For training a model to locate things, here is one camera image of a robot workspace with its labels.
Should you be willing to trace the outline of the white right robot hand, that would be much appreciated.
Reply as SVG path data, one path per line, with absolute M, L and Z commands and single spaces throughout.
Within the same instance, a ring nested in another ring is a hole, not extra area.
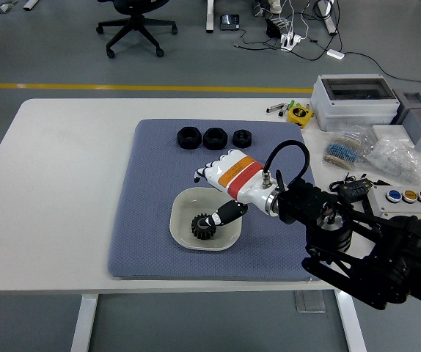
M 197 169 L 194 180 L 206 180 L 215 189 L 228 195 L 231 200 L 205 220 L 212 227 L 235 221 L 245 214 L 244 206 L 255 205 L 269 216 L 275 216 L 277 182 L 264 166 L 240 150 L 228 153 L 205 167 Z

